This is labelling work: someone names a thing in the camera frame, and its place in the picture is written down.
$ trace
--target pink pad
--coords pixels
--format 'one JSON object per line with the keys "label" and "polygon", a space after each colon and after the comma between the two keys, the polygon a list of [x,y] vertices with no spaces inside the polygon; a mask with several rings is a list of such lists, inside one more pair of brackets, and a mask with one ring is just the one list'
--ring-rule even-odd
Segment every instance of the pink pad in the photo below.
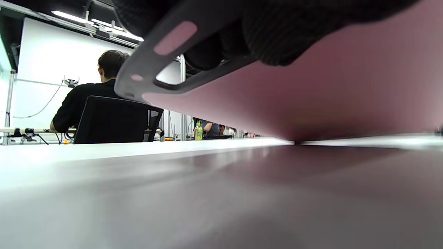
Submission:
{"label": "pink pad", "polygon": [[287,67],[260,62],[150,103],[296,141],[433,132],[443,124],[443,1],[355,25]]}

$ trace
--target table surface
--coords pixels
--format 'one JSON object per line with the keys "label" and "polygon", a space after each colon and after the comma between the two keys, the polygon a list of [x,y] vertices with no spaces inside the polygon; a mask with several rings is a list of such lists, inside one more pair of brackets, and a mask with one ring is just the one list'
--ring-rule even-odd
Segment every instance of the table surface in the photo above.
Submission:
{"label": "table surface", "polygon": [[0,157],[0,248],[443,245],[437,150],[251,139],[15,146]]}

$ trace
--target fluorescent light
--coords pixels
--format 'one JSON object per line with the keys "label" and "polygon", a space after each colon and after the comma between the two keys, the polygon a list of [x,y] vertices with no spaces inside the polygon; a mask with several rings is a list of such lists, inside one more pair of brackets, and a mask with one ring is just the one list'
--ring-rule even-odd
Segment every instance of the fluorescent light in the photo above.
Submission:
{"label": "fluorescent light", "polygon": [[79,23],[89,23],[91,25],[94,24],[93,22],[90,22],[90,21],[88,21],[86,19],[83,19],[83,18],[80,18],[80,17],[76,17],[76,16],[73,16],[73,15],[70,15],[70,14],[66,14],[66,13],[63,13],[61,11],[57,11],[56,10],[56,11],[51,11],[51,12],[54,15],[61,16],[61,17],[64,17],[66,19],[73,20],[73,21],[76,21],[76,22],[79,22]]}
{"label": "fluorescent light", "polygon": [[[93,22],[95,22],[95,23],[98,23],[98,24],[101,24],[101,25],[104,25],[104,26],[112,27],[112,24],[105,23],[105,22],[102,22],[102,21],[97,20],[97,19],[94,19],[94,18],[92,18],[91,21],[93,21]],[[117,26],[114,26],[114,28],[117,29],[117,30],[121,30],[121,31],[124,30],[123,28],[121,28],[121,27],[117,27]]]}
{"label": "fluorescent light", "polygon": [[110,28],[110,27],[105,27],[105,31],[108,31],[108,32],[110,31],[110,32],[112,32],[112,33],[114,33],[116,35],[126,36],[128,38],[131,38],[131,39],[134,39],[134,40],[137,40],[137,41],[141,41],[141,42],[143,41],[143,38],[141,38],[139,36],[133,35],[131,33],[123,32],[123,31],[120,31],[120,30],[117,30],[117,29],[113,29],[113,28]]}

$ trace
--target black office chair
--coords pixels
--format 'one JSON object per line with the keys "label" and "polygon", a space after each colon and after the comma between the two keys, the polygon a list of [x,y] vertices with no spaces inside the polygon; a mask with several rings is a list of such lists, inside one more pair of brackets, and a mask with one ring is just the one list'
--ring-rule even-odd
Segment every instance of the black office chair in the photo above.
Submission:
{"label": "black office chair", "polygon": [[143,142],[146,130],[152,130],[152,142],[162,114],[163,109],[140,102],[89,96],[74,144]]}

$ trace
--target person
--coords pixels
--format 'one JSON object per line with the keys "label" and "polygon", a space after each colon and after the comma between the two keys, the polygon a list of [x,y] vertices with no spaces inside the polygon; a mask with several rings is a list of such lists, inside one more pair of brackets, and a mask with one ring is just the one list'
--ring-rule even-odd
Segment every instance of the person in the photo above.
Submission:
{"label": "person", "polygon": [[202,120],[202,127],[203,139],[220,135],[220,127],[216,123]]}
{"label": "person", "polygon": [[114,92],[115,80],[123,63],[129,58],[127,53],[109,50],[98,59],[98,73],[101,84],[83,84],[73,88],[62,102],[51,122],[51,130],[67,132],[80,122],[86,100],[89,96],[120,98]]}
{"label": "person", "polygon": [[233,128],[229,127],[229,126],[225,126],[225,129],[223,130],[223,133],[221,135],[234,137],[235,129],[233,129]]}

